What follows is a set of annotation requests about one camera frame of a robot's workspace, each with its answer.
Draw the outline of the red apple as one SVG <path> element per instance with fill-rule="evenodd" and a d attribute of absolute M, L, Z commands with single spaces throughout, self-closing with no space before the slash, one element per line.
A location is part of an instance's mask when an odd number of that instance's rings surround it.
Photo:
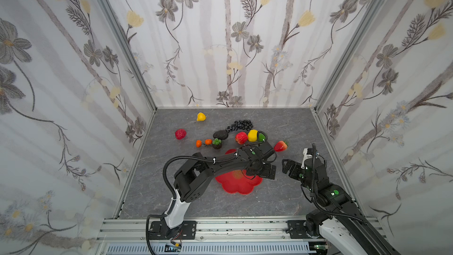
<path fill-rule="evenodd" d="M 240 145 L 245 144 L 248 141 L 248 134 L 245 132 L 237 133 L 235 136 L 235 141 Z"/>

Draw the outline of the red flower-shaped bowl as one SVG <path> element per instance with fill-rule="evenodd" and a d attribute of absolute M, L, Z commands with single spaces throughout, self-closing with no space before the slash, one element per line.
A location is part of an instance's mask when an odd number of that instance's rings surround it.
<path fill-rule="evenodd" d="M 256 186 L 262 183 L 263 178 L 247 176 L 245 170 L 236 170 L 217 176 L 215 180 L 229 194 L 239 193 L 241 195 L 249 195 L 254 191 Z"/>

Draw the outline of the dark avocado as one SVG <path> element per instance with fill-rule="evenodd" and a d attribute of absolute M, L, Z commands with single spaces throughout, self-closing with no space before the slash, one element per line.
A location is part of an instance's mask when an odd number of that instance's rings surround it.
<path fill-rule="evenodd" d="M 228 138 L 228 136 L 229 136 L 229 132 L 227 130 L 216 131 L 213 134 L 213 138 L 219 139 L 219 140 L 226 140 Z"/>

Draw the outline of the dark red raspberry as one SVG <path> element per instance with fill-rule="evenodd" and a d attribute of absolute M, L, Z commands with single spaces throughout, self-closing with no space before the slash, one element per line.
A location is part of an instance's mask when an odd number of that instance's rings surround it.
<path fill-rule="evenodd" d="M 186 130 L 184 129 L 178 129 L 176 132 L 175 132 L 175 138 L 177 140 L 182 140 L 186 137 Z"/>

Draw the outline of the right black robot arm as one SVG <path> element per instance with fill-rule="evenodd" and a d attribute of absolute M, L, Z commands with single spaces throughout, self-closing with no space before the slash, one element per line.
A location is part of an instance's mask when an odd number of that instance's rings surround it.
<path fill-rule="evenodd" d="M 330 182 L 326 166 L 315 156 L 302 163 L 282 160 L 283 173 L 308 190 L 307 198 L 315 210 L 306 215 L 301 227 L 290 231 L 322 237 L 344 255 L 398 255 L 399 252 L 366 219 L 352 197 Z"/>

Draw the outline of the green pepper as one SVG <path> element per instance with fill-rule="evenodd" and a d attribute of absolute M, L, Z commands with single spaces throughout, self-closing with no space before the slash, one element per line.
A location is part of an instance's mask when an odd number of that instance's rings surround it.
<path fill-rule="evenodd" d="M 258 142 L 265 142 L 267 140 L 267 135 L 262 131 L 258 131 L 257 140 Z"/>

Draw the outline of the red strawberry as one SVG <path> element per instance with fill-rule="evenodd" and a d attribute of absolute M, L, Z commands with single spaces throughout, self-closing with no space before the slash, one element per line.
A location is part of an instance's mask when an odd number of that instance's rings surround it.
<path fill-rule="evenodd" d="M 274 150 L 276 152 L 283 152 L 285 151 L 286 149 L 288 148 L 288 145 L 285 141 L 283 140 L 280 140 L 276 143 L 276 145 L 274 146 Z"/>

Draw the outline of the yellow lemon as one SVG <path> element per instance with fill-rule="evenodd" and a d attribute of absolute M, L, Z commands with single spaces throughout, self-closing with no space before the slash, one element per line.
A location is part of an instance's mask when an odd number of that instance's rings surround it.
<path fill-rule="evenodd" d="M 248 133 L 248 141 L 249 142 L 256 142 L 258 140 L 258 131 L 255 129 L 252 129 Z"/>

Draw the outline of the black grape bunch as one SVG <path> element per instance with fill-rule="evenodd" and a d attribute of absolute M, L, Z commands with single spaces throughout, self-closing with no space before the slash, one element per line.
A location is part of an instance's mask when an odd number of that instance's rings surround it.
<path fill-rule="evenodd" d="M 228 126 L 226 131 L 228 133 L 235 131 L 250 131 L 254 125 L 250 120 L 236 120 L 232 125 Z"/>

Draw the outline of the dark mangosteen green top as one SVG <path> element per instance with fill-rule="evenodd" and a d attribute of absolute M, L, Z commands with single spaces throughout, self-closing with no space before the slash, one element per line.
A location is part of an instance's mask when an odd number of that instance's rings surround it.
<path fill-rule="evenodd" d="M 215 138 L 213 141 L 212 141 L 212 147 L 214 149 L 221 149 L 222 148 L 222 140 L 218 139 L 218 138 Z"/>

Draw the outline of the small yellow pear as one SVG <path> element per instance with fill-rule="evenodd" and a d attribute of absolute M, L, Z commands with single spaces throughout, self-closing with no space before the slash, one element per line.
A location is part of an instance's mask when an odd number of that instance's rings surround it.
<path fill-rule="evenodd" d="M 202 112 L 198 113 L 197 114 L 197 121 L 198 122 L 202 122 L 202 121 L 205 121 L 206 120 L 206 115 Z"/>

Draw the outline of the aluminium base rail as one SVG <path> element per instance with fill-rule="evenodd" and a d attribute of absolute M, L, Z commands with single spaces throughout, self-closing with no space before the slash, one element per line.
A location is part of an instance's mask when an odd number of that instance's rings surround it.
<path fill-rule="evenodd" d="M 182 230 L 168 238 L 164 238 L 163 228 L 155 218 L 105 220 L 93 254 L 147 255 L 156 243 L 181 248 L 184 243 L 308 242 L 316 251 L 311 255 L 343 255 L 322 237 L 292 239 L 288 222 L 304 219 L 304 216 L 187 218 Z"/>

